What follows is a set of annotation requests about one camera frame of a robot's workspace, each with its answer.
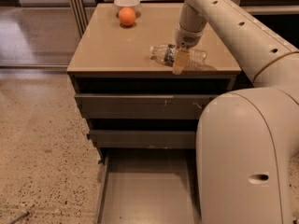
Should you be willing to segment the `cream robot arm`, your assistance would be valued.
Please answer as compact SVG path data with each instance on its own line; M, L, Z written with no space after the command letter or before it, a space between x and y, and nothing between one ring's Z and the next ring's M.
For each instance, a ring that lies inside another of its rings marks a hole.
M184 0L176 34L209 24L252 88L204 109L196 134L201 224L292 224L289 165L299 150L298 50L231 0Z

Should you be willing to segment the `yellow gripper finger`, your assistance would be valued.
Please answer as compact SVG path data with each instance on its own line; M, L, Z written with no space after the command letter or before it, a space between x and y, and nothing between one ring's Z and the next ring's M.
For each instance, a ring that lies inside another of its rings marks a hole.
M173 73L175 75L180 75L188 63L190 58L190 53L187 49L178 49L175 53L174 63L173 63Z

